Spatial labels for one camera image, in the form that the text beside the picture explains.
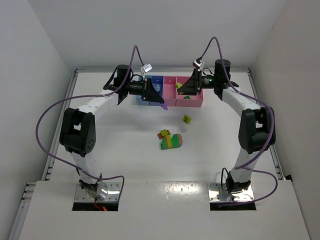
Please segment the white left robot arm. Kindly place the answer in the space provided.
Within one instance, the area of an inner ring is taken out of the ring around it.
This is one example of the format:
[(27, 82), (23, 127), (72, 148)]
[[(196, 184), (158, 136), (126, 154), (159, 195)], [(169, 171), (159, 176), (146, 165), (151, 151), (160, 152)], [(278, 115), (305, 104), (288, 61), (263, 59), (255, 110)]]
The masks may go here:
[(103, 200), (108, 195), (107, 185), (92, 154), (96, 144), (96, 120), (128, 95), (140, 96), (143, 101), (159, 103), (167, 109), (151, 78), (146, 77), (151, 69), (150, 64), (144, 65), (140, 70), (141, 80), (134, 81), (132, 68), (118, 65), (98, 96), (78, 108), (67, 108), (63, 114), (59, 143), (79, 167), (80, 187), (94, 199)]

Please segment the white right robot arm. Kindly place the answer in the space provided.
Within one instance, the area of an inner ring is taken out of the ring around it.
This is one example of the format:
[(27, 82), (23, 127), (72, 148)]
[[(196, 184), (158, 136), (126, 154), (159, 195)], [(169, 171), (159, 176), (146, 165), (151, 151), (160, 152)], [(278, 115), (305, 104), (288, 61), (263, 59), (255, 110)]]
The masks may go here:
[(214, 94), (240, 117), (240, 152), (234, 167), (227, 173), (222, 188), (230, 194), (247, 190), (258, 154), (275, 143), (274, 111), (259, 104), (252, 96), (245, 96), (239, 85), (231, 81), (229, 60), (216, 60), (212, 75), (203, 75), (204, 62), (201, 58), (196, 59), (193, 66), (191, 77), (177, 92), (180, 95), (195, 96), (203, 89), (212, 89)]

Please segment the orange and yellow lego piece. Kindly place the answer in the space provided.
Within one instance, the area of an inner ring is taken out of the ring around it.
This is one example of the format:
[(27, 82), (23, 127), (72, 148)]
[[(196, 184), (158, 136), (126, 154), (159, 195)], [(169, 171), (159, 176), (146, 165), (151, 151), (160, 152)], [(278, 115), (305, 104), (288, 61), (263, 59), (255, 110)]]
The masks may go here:
[(170, 131), (168, 129), (163, 129), (161, 130), (158, 134), (157, 134), (157, 137), (159, 140), (163, 139), (165, 136), (168, 136), (170, 135)]

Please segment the lime green lego brick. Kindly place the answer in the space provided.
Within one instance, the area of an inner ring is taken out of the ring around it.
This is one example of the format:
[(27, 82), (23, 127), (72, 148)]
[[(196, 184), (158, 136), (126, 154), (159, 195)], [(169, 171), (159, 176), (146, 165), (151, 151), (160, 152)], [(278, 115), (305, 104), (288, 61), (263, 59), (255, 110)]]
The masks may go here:
[(182, 87), (182, 84), (181, 84), (180, 82), (177, 82), (177, 83), (175, 84), (175, 87), (176, 87), (176, 89), (179, 89), (179, 88)]

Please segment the purple lego brick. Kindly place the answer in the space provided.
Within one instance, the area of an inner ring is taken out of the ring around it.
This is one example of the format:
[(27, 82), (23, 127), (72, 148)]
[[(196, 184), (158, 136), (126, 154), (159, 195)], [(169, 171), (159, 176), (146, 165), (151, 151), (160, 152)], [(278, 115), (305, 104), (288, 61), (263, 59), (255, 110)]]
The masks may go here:
[(161, 84), (154, 84), (153, 87), (157, 93), (162, 92), (163, 86)]
[(161, 107), (162, 107), (164, 110), (168, 110), (168, 107), (167, 107), (167, 105), (166, 105), (165, 103), (162, 103), (162, 104), (161, 104)]

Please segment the green striped lego stack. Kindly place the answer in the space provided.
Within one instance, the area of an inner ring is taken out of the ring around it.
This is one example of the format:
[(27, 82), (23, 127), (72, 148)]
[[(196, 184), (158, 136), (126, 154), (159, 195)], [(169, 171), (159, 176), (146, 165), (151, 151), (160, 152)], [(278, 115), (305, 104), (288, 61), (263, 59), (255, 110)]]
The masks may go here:
[(166, 135), (161, 140), (160, 147), (162, 150), (180, 148), (183, 144), (183, 139), (180, 134)]

